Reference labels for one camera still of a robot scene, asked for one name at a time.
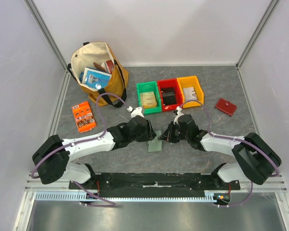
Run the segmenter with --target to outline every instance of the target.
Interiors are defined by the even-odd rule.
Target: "orange package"
[[[96,127],[96,122],[88,101],[73,106],[72,111],[79,132],[90,131]]]

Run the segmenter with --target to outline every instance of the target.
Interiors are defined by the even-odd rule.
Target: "marble floor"
[[[230,136],[247,135],[254,131],[246,98],[234,66],[128,67],[127,69],[130,78],[126,102],[132,107],[138,106],[136,83],[196,75],[205,94],[205,106],[211,115],[211,131]],[[214,108],[219,98],[237,105],[237,110],[232,117]],[[88,136],[103,130],[101,119],[97,116],[96,105],[89,101],[98,126],[86,133],[77,131],[71,107],[88,100],[88,95],[71,78],[57,129],[61,139]],[[130,119],[130,113],[124,106],[115,108],[108,105],[101,108],[101,113],[108,127]],[[184,109],[183,113],[191,114],[199,128],[207,128],[208,121],[202,108]],[[145,117],[151,119],[155,131],[162,132],[174,120],[172,112],[148,114]],[[162,151],[153,153],[148,152],[147,142],[133,142],[126,148],[92,154],[75,162],[88,163],[95,172],[211,173],[219,164],[234,161],[234,157],[229,155],[194,150],[187,142],[181,141],[177,144],[164,142]]]

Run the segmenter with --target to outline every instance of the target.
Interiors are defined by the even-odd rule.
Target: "red bin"
[[[182,95],[181,95],[178,80],[176,78],[159,80],[159,81],[157,81],[157,83],[158,83],[158,91],[160,94],[163,112],[173,111],[177,108],[177,106],[180,106],[182,104]],[[174,89],[176,104],[165,105],[165,103],[164,103],[162,91],[163,91],[163,89],[169,89],[169,88]]]

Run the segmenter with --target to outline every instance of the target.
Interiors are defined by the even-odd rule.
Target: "green bin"
[[[138,103],[139,103],[140,107],[141,107],[140,93],[153,91],[154,95],[155,95],[156,102],[158,103],[157,107],[145,109],[144,115],[151,114],[151,113],[157,113],[157,112],[162,111],[162,105],[161,105],[160,95],[159,95],[159,91],[158,91],[158,84],[156,83],[156,81],[146,82],[146,83],[137,83],[136,88],[137,88],[137,95],[138,95]]]

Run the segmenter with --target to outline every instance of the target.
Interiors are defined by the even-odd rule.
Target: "storage bin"
[[[202,104],[204,103],[204,93],[201,89],[197,76],[180,77],[180,78],[177,78],[177,80],[179,82],[179,88],[182,94],[182,102],[185,102],[183,88],[193,87],[197,95],[197,100],[201,102]],[[201,105],[197,102],[189,102],[185,104],[183,108],[198,107],[198,106],[201,106]]]
[[[146,82],[146,83],[137,83],[136,88],[137,88],[137,95],[138,95],[138,103],[140,107],[141,107],[140,93],[151,92],[151,91],[154,92],[156,102],[158,103],[157,107],[146,108],[144,110],[144,115],[162,111],[162,104],[161,104],[161,100],[159,96],[158,84],[156,83],[156,81]]]
[[[157,81],[157,83],[158,83],[158,90],[159,90],[159,94],[160,94],[160,100],[161,100],[163,112],[173,111],[176,109],[177,106],[180,106],[182,104],[182,94],[181,94],[181,90],[180,90],[179,83],[178,83],[177,79],[172,78],[172,79],[159,80],[159,81]],[[173,88],[174,89],[177,104],[164,105],[161,90],[165,89],[165,88]]]

